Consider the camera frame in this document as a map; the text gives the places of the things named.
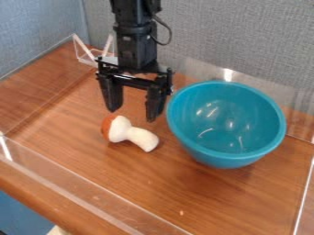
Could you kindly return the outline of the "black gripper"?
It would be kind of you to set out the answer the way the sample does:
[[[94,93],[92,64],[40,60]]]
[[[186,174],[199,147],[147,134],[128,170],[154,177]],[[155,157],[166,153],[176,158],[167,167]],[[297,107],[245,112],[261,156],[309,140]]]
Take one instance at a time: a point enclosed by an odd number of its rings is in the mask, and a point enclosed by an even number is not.
[[[172,70],[158,64],[158,29],[114,27],[118,63],[98,57],[98,82],[106,107],[115,112],[123,105],[128,86],[144,90],[146,120],[154,122],[163,112],[167,95],[172,93]]]

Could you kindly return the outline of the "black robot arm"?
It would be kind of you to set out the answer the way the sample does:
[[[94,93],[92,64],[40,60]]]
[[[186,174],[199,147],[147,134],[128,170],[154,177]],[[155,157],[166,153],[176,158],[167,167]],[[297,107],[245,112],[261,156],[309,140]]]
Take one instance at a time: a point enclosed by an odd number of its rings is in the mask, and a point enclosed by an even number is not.
[[[116,33],[118,62],[104,56],[96,58],[98,82],[106,107],[115,112],[123,105],[124,87],[142,89],[146,95],[146,120],[152,122],[162,114],[167,96],[172,94],[172,69],[158,63],[158,24],[168,25],[156,16],[160,0],[110,0]]]

